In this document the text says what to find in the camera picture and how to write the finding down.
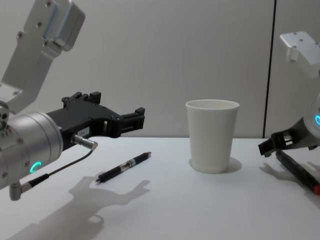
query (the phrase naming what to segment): white paper cup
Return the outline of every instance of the white paper cup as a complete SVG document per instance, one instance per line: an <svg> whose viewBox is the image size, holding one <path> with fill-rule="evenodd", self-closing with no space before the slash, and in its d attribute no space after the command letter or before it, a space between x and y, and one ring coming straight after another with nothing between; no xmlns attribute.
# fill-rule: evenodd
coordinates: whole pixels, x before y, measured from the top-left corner
<svg viewBox="0 0 320 240"><path fill-rule="evenodd" d="M230 161L239 104L226 100L194 100L186 104L193 168L217 174Z"/></svg>

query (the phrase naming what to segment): white table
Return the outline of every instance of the white table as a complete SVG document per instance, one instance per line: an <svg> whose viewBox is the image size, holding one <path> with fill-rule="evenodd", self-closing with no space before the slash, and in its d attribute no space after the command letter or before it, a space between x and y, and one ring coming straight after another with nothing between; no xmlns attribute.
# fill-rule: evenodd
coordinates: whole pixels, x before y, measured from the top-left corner
<svg viewBox="0 0 320 240"><path fill-rule="evenodd" d="M260 156L261 139L235 139L229 173L222 174L191 168L187 138L94 139L99 147L88 159L53 175L21 200L10 201L8 188L0 191L1 240L13 235L12 240L320 238L320 197L300 186L274 155ZM104 184L93 183L99 172L149 151L146 162ZM307 167L319 176L319 151L299 149L290 155L300 163L316 163L317 168ZM73 147L21 182L86 152Z"/></svg>

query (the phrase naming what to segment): pen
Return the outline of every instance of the pen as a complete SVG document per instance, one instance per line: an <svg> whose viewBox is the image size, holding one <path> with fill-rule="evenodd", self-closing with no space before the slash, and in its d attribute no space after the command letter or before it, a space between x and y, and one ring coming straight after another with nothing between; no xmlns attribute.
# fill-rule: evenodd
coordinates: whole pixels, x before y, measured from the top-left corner
<svg viewBox="0 0 320 240"><path fill-rule="evenodd" d="M276 158L314 194L320 195L320 183L292 157L283 151L275 152Z"/></svg>
<svg viewBox="0 0 320 240"><path fill-rule="evenodd" d="M126 161L125 163L116 166L115 168L106 171L105 173L102 173L98 176L98 179L95 180L97 184L105 183L106 181L113 179L114 177L118 176L119 174L127 171L128 169L134 167L135 165L138 165L142 163L143 161L147 160L151 156L151 152L145 152L142 153L139 156L136 156L129 161Z"/></svg>

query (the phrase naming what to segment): white wall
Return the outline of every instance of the white wall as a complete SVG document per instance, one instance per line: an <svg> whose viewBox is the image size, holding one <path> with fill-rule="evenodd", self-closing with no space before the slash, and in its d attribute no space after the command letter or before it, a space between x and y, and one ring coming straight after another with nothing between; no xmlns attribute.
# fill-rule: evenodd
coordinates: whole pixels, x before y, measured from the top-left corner
<svg viewBox="0 0 320 240"><path fill-rule="evenodd" d="M75 0L86 20L74 48L58 57L25 112L61 108L62 97L102 92L126 114L146 108L135 136L187 136L185 102L240 103L238 137L261 137L273 1ZM0 1L0 73L33 0Z"/></svg>
<svg viewBox="0 0 320 240"><path fill-rule="evenodd" d="M290 128L320 92L320 81L311 80L294 63L285 62L280 34L305 31L320 42L320 1L278 1L274 31L266 136Z"/></svg>

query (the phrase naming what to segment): black cable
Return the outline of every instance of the black cable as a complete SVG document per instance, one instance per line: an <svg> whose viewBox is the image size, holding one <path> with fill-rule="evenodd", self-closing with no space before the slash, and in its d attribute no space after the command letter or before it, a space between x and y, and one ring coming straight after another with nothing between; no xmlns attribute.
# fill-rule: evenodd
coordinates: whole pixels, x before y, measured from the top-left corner
<svg viewBox="0 0 320 240"><path fill-rule="evenodd" d="M53 171L53 172L50 172L50 173L45 173L33 180L30 180L28 181L27 183L31 185L31 187L33 188L34 186L38 185L39 183L42 183L44 180L48 179L50 176L52 176L53 174L56 174L57 172L60 172L61 170L63 169L66 169L67 167L70 167L84 159L86 159L87 157L89 157L94 151L91 150L90 152L88 152L86 155L84 155L83 157L73 161L73 162L70 162L69 164L67 165L64 165L63 167L60 167L59 169Z"/></svg>
<svg viewBox="0 0 320 240"><path fill-rule="evenodd" d="M268 111L268 101L269 101L269 87L270 87L270 77L271 77L271 63L272 63L272 56L273 56L272 53L274 51L276 13L277 13L277 0L274 0L273 19L272 19L272 32L271 32L271 46L270 46L269 69L268 69L268 80L267 80L267 84L266 84L266 96L265 96L264 119L263 119L263 130L262 130L262 138L263 139L266 136L267 111Z"/></svg>
<svg viewBox="0 0 320 240"><path fill-rule="evenodd" d="M91 150L90 152L88 152L86 155L84 155L83 157L79 158L78 160L75 160L75 161L73 161L73 162L70 162L69 164L67 164L67 165L65 165L65 166L63 166L63 167L60 167L59 169L57 169L57 170L55 170L55 171L53 171L53 172L50 172L50 173L48 174L49 177L52 176L53 174L56 174L57 172L60 172L60 171L63 170L63 169L66 169L67 167L72 166L73 164L76 164L76 163L82 161L83 159L86 159L86 158L89 157L93 152L94 152L94 151Z"/></svg>

